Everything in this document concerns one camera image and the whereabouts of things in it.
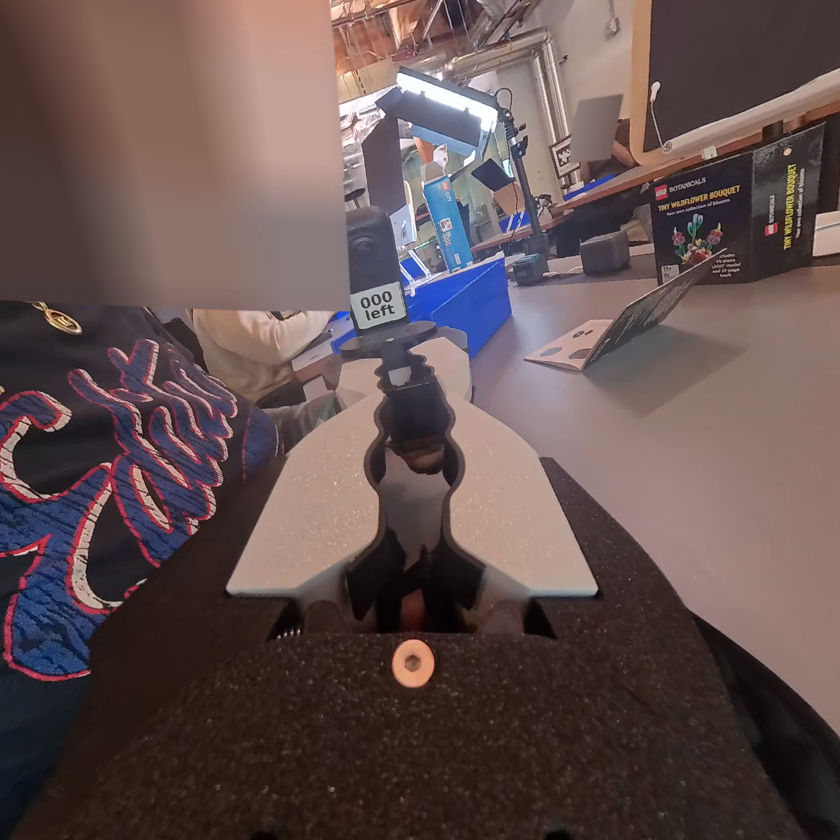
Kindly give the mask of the person's left forearm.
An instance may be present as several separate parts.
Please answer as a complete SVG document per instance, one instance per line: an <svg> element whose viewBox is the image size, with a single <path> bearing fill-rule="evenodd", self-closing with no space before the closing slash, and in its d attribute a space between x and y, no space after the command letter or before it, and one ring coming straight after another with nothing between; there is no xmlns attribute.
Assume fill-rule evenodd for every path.
<svg viewBox="0 0 840 840"><path fill-rule="evenodd" d="M282 453L288 455L314 429L338 415L341 405L335 391L329 390L294 406L264 408L263 411L277 426Z"/></svg>

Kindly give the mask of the black glossy cardboard box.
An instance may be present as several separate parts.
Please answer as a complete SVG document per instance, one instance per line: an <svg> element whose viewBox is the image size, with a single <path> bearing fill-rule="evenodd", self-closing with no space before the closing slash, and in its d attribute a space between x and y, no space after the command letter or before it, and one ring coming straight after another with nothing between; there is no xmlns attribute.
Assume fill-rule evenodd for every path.
<svg viewBox="0 0 840 840"><path fill-rule="evenodd" d="M743 284L809 266L823 166L825 123L755 150L654 182L657 280L714 262L699 284Z"/></svg>

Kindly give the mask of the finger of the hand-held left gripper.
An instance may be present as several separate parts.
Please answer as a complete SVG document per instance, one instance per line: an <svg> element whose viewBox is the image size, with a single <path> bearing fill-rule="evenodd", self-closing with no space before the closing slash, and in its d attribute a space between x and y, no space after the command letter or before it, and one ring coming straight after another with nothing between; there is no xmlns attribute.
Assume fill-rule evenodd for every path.
<svg viewBox="0 0 840 840"><path fill-rule="evenodd" d="M383 398L380 376L377 373L382 359L370 358L343 361L335 396L340 410L346 411L353 405L373 396L377 402Z"/></svg>
<svg viewBox="0 0 840 840"><path fill-rule="evenodd" d="M431 339L431 368L447 397L474 401L469 354L449 337Z"/></svg>

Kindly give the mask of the black light stand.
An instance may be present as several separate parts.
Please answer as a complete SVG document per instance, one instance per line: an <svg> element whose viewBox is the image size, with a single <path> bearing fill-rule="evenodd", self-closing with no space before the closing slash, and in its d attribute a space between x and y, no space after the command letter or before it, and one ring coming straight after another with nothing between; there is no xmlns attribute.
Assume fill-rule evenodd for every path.
<svg viewBox="0 0 840 840"><path fill-rule="evenodd" d="M524 166L523 158L528 146L528 137L525 136L523 140L519 139L519 134L525 130L526 126L523 123L517 126L515 119L509 108L504 108L497 104L497 112L499 120L503 125L510 158L513 167L516 171L516 176L520 186L521 197L523 199L524 209L528 216L531 227L531 234L523 240L526 249L526 255L543 254L547 257L549 262L550 241L549 237L542 231L539 222L539 210L537 203L532 194L529 184L529 179Z"/></svg>

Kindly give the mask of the black board on white stand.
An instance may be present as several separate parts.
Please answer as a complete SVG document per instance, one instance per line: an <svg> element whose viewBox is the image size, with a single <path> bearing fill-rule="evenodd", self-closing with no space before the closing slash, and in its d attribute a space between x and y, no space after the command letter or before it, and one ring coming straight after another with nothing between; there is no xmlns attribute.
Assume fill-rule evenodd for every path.
<svg viewBox="0 0 840 840"><path fill-rule="evenodd" d="M838 68L838 1L637 2L633 156L656 182L824 122L816 216L832 212Z"/></svg>

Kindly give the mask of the blue printed carton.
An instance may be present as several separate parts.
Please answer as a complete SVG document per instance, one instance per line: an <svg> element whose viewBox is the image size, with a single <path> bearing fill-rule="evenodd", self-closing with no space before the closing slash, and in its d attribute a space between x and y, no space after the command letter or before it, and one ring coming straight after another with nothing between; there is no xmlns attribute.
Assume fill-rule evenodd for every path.
<svg viewBox="0 0 840 840"><path fill-rule="evenodd" d="M426 182L423 194L448 272L471 266L474 256L450 177L440 175Z"/></svg>

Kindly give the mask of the person's dark clothing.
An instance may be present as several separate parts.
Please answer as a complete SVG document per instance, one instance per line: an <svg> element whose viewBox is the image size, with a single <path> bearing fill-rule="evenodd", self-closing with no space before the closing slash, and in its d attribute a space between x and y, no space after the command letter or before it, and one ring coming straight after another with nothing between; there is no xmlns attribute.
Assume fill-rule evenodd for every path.
<svg viewBox="0 0 840 840"><path fill-rule="evenodd" d="M145 308L1 306L1 831L57 760L100 625L282 452Z"/></svg>

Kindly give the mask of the blue plastic bin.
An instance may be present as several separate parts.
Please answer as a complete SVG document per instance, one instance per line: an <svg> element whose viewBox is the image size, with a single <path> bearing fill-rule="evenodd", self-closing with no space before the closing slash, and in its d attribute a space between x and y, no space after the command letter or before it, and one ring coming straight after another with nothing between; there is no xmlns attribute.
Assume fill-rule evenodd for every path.
<svg viewBox="0 0 840 840"><path fill-rule="evenodd" d="M431 321L466 334L470 359L511 317L505 257L497 253L454 274L423 283L406 296L412 322Z"/></svg>

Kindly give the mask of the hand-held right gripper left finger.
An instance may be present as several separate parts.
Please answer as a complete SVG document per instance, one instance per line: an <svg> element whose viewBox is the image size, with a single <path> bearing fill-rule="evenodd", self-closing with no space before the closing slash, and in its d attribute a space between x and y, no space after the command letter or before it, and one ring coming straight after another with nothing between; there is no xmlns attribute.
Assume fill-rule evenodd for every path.
<svg viewBox="0 0 840 840"><path fill-rule="evenodd" d="M369 395L313 429L290 452L226 584L231 596L331 601L370 615L376 594L353 590L352 562L384 536L366 456L382 433Z"/></svg>

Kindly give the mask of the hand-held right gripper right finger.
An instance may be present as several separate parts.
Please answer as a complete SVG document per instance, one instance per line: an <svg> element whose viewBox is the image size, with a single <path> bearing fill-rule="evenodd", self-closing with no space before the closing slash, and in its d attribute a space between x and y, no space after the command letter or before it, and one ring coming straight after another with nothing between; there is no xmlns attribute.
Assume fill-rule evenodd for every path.
<svg viewBox="0 0 840 840"><path fill-rule="evenodd" d="M598 592L537 452L463 398L447 399L457 470L444 500L445 586L471 617L499 602Z"/></svg>

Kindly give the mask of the white instruction booklet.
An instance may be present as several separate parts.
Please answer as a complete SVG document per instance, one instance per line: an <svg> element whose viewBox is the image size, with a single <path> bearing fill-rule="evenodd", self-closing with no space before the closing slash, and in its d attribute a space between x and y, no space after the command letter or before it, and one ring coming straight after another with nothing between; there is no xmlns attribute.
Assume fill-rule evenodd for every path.
<svg viewBox="0 0 840 840"><path fill-rule="evenodd" d="M614 319L593 319L526 355L534 364L582 372L603 356L623 347L664 321L688 291L709 277L729 249L703 259L696 266L629 303Z"/></svg>

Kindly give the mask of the bright studio light panel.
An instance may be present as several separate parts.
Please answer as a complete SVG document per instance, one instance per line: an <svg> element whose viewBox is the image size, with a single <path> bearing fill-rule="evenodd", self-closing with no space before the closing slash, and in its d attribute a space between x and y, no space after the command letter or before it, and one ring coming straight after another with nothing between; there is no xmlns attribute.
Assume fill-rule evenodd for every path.
<svg viewBox="0 0 840 840"><path fill-rule="evenodd" d="M374 103L385 116L410 123L412 136L451 143L466 156L483 154L499 120L491 95L404 66L396 72L395 85Z"/></svg>

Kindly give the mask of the grey desk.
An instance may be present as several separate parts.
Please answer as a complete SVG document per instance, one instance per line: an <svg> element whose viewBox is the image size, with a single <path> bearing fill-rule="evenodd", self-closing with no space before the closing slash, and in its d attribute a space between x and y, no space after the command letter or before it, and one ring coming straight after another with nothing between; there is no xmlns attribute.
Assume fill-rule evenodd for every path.
<svg viewBox="0 0 840 840"><path fill-rule="evenodd" d="M524 357L652 289L621 279L512 288L471 361L479 408L555 459L688 608L838 731L838 257L688 292L583 373Z"/></svg>

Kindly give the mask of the black white marker tag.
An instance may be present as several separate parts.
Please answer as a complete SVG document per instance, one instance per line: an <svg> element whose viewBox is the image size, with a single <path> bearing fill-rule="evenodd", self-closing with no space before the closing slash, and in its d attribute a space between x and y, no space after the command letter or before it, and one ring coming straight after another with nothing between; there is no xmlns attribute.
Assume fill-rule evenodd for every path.
<svg viewBox="0 0 840 840"><path fill-rule="evenodd" d="M571 159L571 134L567 134L549 147L555 175L559 182L574 179L574 174L581 168L578 161Z"/></svg>

